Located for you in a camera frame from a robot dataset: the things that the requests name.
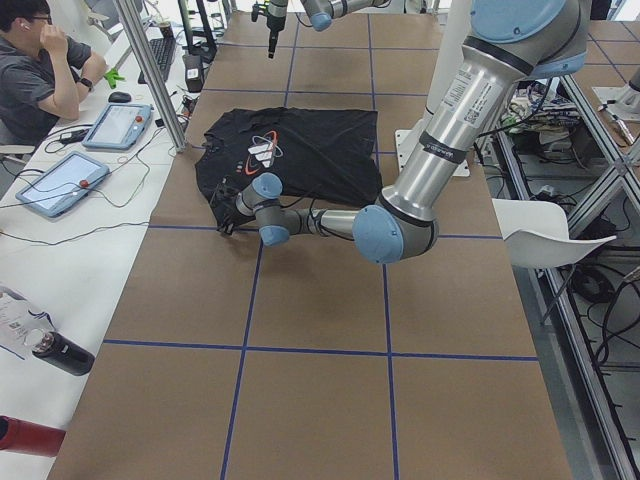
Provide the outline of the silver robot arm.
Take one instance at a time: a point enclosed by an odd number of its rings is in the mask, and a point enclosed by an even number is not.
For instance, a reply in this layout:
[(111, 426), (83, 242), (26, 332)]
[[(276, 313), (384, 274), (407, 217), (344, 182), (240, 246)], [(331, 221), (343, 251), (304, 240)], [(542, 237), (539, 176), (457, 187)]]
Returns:
[[(301, 5), (308, 17), (309, 27), (317, 32), (328, 29), (334, 19), (365, 8), (385, 8), (389, 1), (379, 0), (310, 0), (302, 1)], [(288, 13), (287, 0), (255, 1), (250, 12), (252, 22), (259, 17), (266, 19), (269, 31), (267, 55), (269, 59), (275, 56), (279, 34), (284, 30)]]
[(220, 231), (255, 221), (266, 246), (297, 234), (341, 236), (362, 256), (389, 264), (419, 256), (436, 242), (434, 203), (514, 86), (582, 68), (588, 1), (473, 1), (468, 33), (448, 89), (424, 124), (395, 182), (359, 211), (287, 210), (283, 186), (263, 173), (239, 192), (213, 198)]

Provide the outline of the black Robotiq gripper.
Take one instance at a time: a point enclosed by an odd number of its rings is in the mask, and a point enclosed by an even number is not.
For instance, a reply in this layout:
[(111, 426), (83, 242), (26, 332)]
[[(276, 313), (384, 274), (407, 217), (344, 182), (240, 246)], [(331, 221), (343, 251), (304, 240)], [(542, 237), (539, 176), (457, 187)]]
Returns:
[[(276, 46), (279, 33), (284, 30), (286, 22), (286, 2), (285, 1), (255, 1), (251, 10), (251, 21), (256, 22), (259, 16), (266, 18), (266, 25), (269, 29), (269, 45)], [(268, 48), (268, 58), (275, 56), (275, 47)]]

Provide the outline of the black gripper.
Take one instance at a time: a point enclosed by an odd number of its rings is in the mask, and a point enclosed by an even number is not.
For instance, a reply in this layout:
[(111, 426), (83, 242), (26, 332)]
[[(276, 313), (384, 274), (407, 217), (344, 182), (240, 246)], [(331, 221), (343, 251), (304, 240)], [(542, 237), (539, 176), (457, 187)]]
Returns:
[(222, 235), (232, 235), (238, 217), (236, 197), (239, 190), (232, 184), (220, 182), (213, 190), (209, 201), (210, 209), (217, 223), (217, 231)]

